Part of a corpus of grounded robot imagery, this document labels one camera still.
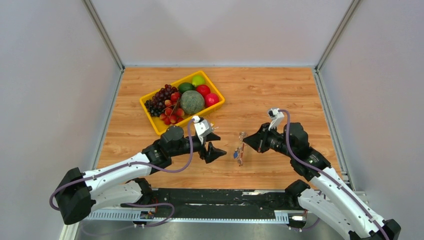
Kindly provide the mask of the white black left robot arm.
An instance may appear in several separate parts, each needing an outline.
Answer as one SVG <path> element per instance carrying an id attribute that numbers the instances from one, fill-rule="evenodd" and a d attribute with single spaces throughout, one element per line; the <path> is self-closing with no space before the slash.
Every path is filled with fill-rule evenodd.
<path id="1" fill-rule="evenodd" d="M 142 177 L 156 172 L 171 173 L 172 157 L 189 155 L 185 170 L 198 153 L 205 163 L 225 156 L 226 151 L 213 146 L 221 138 L 203 122 L 195 125 L 195 135 L 184 135 L 180 126 L 169 127 L 158 140 L 134 156 L 108 167 L 81 171 L 78 167 L 66 172 L 49 198 L 52 209 L 59 211 L 65 225 L 85 219 L 90 213 L 113 205 L 147 207 L 153 193 Z"/>

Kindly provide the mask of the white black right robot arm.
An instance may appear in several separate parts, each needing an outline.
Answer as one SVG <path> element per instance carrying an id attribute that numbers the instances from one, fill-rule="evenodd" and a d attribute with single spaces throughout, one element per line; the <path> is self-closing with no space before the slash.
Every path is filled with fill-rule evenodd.
<path id="1" fill-rule="evenodd" d="M 366 205 L 344 183 L 331 163 L 310 146 L 309 136 L 299 122 L 288 123 L 282 133 L 269 123 L 243 139 L 258 153 L 273 150 L 290 158 L 296 180 L 285 191 L 286 204 L 313 212 L 345 240 L 397 240 L 401 226 L 384 219 Z"/>

